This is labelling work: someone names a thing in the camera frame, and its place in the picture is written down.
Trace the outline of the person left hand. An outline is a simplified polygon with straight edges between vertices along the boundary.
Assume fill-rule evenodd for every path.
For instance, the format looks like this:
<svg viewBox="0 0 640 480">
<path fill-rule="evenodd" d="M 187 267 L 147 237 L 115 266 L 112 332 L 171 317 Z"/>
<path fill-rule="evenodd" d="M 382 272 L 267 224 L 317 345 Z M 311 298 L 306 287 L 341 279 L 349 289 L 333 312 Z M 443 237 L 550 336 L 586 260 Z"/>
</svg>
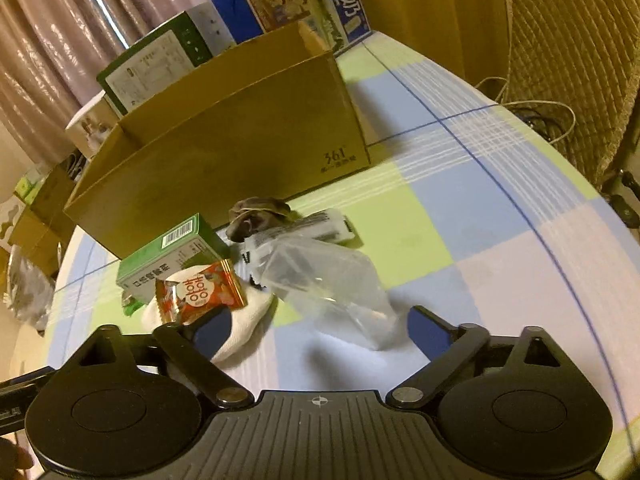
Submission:
<svg viewBox="0 0 640 480">
<path fill-rule="evenodd" d="M 32 466 L 34 460 L 29 452 L 8 439 L 0 439 L 1 480 L 25 480 L 24 472 Z"/>
</svg>

